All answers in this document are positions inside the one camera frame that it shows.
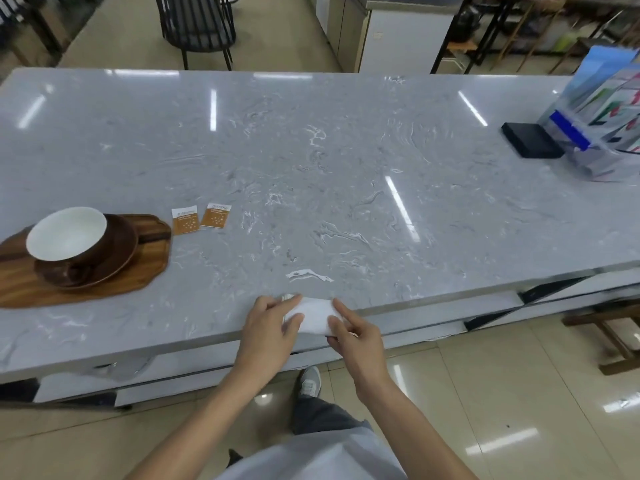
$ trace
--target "hand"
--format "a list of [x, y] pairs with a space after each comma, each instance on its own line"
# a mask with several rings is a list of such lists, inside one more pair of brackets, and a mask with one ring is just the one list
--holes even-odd
[[348, 323], [345, 325], [338, 317], [330, 316], [329, 327], [335, 337], [327, 337], [327, 342], [344, 358], [358, 398], [366, 404], [371, 394], [394, 384], [387, 370], [380, 329], [348, 309], [338, 298], [333, 299], [333, 306]]
[[256, 392], [273, 379], [291, 354], [305, 316], [293, 315], [284, 327], [282, 320], [301, 299], [302, 295], [285, 301], [259, 296], [246, 316], [232, 372], [250, 380]]

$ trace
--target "white cloth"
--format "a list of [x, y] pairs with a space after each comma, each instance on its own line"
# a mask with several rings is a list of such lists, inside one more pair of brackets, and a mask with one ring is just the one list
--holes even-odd
[[238, 461], [216, 480], [406, 480], [394, 454], [368, 428], [294, 436]]
[[[283, 299], [291, 298], [293, 295], [284, 295]], [[293, 308], [283, 318], [283, 322], [289, 320], [296, 313], [305, 315], [305, 319], [300, 324], [300, 333], [313, 333], [314, 335], [324, 335], [331, 337], [333, 334], [327, 322], [330, 315], [342, 318], [338, 310], [336, 310], [331, 300], [320, 298], [302, 298], [300, 303]]]

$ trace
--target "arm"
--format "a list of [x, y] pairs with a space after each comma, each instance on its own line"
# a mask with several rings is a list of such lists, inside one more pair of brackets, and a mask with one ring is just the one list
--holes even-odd
[[410, 480], [477, 480], [444, 443], [424, 414], [396, 386], [387, 370], [380, 330], [334, 299], [348, 321], [330, 317], [327, 341], [344, 362], [361, 402], [373, 415]]
[[213, 448], [240, 412], [289, 358], [304, 316], [282, 330], [282, 319], [299, 304], [261, 296], [246, 318], [236, 362], [203, 407], [149, 453], [126, 480], [195, 480]]

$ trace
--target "white t-shirt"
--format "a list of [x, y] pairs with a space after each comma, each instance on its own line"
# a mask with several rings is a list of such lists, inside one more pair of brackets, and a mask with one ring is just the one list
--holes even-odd
[[216, 480], [406, 480], [395, 455], [368, 428], [294, 436], [238, 461]]

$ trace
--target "person's left hand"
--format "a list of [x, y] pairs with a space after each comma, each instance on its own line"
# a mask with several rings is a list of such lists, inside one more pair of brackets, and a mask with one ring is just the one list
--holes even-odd
[[284, 329], [282, 319], [300, 303], [302, 295], [284, 301], [259, 296], [246, 316], [233, 371], [262, 389], [281, 370], [296, 343], [302, 313], [293, 315]]

